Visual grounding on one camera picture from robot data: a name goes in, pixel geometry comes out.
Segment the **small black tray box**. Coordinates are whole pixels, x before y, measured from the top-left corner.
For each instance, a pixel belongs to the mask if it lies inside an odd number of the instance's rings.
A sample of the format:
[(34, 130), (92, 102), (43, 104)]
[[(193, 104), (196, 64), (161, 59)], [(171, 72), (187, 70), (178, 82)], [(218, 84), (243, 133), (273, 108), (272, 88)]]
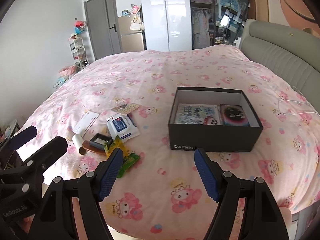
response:
[(89, 145), (104, 151), (105, 147), (110, 146), (112, 142), (112, 137), (106, 136), (101, 133), (96, 133), (95, 136), (89, 141)]

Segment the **pixel bead art board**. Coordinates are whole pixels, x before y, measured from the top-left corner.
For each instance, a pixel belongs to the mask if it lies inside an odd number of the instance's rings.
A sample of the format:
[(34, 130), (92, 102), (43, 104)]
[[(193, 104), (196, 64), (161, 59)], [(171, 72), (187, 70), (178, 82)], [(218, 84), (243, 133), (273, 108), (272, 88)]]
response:
[(199, 105), (180, 103), (177, 108), (175, 123), (188, 125), (221, 125), (217, 105)]

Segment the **grey door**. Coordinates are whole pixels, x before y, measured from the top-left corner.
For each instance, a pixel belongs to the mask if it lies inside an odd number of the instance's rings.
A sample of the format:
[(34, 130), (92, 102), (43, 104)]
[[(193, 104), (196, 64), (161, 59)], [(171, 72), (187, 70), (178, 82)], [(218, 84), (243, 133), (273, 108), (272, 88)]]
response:
[(94, 58), (121, 53), (116, 0), (88, 0), (84, 8)]

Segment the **tan fridge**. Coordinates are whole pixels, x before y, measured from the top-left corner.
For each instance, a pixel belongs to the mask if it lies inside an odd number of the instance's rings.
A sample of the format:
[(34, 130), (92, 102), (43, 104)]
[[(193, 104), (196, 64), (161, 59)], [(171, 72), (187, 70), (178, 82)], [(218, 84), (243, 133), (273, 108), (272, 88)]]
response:
[(138, 52), (146, 50), (144, 31), (139, 27), (140, 13), (118, 18), (121, 52)]

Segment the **grey upholstered headboard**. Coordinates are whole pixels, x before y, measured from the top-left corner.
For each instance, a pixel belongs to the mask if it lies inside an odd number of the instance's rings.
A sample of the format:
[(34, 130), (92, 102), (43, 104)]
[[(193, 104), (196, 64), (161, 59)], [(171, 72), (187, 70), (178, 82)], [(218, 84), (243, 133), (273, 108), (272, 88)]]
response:
[(319, 111), (319, 38), (285, 25), (248, 19), (239, 48), (249, 60), (295, 87)]

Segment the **black skateboard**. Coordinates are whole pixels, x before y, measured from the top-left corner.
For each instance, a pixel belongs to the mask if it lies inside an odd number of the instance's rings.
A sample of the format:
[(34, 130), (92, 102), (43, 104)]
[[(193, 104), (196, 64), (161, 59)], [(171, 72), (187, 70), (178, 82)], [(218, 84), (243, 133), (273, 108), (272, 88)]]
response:
[(249, 0), (232, 0), (229, 29), (232, 41), (242, 35), (242, 31), (247, 20)]

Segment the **white paper roll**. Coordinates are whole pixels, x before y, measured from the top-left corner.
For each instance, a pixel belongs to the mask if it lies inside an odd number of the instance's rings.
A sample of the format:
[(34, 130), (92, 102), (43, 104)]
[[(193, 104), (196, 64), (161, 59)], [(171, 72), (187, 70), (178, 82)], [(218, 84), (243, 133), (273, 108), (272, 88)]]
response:
[(79, 134), (73, 135), (72, 141), (74, 143), (74, 146), (75, 146), (75, 149), (76, 149), (76, 153), (78, 153), (80, 155), (86, 155), (87, 154), (87, 150), (83, 147), (84, 139), (82, 138), (81, 135), (79, 135)]

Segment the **white blue wipes pack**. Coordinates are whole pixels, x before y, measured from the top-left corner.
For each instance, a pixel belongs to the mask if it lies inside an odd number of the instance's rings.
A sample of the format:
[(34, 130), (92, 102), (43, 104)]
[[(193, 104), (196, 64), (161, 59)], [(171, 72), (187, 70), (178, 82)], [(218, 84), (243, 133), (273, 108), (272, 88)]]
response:
[(107, 128), (113, 140), (119, 137), (126, 142), (140, 135), (140, 132), (132, 119), (122, 113), (117, 113), (107, 119)]

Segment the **white wardrobe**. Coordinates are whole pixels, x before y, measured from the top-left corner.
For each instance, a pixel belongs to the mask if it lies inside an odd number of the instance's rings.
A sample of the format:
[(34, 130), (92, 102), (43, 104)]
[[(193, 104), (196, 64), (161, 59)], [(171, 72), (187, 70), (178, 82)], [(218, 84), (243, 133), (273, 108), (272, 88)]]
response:
[(190, 0), (141, 0), (146, 47), (157, 51), (191, 50)]

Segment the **yellow green snack bag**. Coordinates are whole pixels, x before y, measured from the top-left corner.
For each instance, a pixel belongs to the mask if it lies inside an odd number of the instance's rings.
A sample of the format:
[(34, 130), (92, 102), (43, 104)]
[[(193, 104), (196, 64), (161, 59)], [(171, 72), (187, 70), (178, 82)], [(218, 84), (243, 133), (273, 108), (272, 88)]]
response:
[(140, 156), (134, 151), (130, 151), (123, 143), (119, 136), (116, 136), (114, 139), (111, 139), (104, 143), (104, 151), (107, 158), (112, 154), (115, 154), (115, 160), (117, 167), (117, 178), (122, 178), (124, 174), (135, 165)]

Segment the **colourful Smart Devil box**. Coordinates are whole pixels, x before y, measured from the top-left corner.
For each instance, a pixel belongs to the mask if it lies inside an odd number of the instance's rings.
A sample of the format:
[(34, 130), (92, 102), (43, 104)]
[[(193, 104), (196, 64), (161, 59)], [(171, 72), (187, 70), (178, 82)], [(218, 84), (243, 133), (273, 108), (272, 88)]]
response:
[(244, 110), (239, 105), (220, 105), (220, 117), (223, 126), (249, 126)]

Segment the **brown comb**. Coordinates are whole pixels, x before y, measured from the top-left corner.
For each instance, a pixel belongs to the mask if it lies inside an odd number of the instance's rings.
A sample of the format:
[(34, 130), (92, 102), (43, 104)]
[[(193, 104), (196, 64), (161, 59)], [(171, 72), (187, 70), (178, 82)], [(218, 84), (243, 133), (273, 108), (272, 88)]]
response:
[(105, 155), (105, 150), (101, 150), (99, 148), (96, 148), (94, 146), (91, 146), (90, 144), (90, 141), (88, 140), (85, 140), (83, 143), (82, 143), (82, 147), (87, 150), (88, 152), (93, 152), (95, 154), (100, 154), (100, 155)]

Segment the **white shelf rack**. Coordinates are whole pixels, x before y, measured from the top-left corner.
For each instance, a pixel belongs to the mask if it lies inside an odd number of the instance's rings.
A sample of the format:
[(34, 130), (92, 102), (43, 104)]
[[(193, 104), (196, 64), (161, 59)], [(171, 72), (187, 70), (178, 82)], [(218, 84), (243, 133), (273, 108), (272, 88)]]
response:
[(84, 69), (85, 67), (87, 67), (88, 58), (82, 37), (78, 35), (69, 37), (68, 45), (71, 50), (71, 55), (76, 67), (78, 69)]

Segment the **white envelope red text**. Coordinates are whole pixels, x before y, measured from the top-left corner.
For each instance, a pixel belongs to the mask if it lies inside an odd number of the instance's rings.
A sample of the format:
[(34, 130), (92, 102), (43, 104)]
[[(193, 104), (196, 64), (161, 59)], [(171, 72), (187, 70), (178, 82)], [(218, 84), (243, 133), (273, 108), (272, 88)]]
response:
[(99, 113), (95, 113), (92, 111), (86, 112), (80, 119), (80, 121), (73, 127), (73, 133), (83, 137), (90, 129), (90, 127), (94, 124), (94, 122), (97, 120), (99, 115)]

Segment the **black Daphne shoe box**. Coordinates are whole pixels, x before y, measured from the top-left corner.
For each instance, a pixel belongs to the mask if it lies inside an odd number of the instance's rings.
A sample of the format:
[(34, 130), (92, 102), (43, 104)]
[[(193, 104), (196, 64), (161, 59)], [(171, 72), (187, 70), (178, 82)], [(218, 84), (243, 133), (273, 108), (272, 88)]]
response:
[(168, 129), (173, 150), (249, 152), (263, 125), (242, 90), (178, 87)]

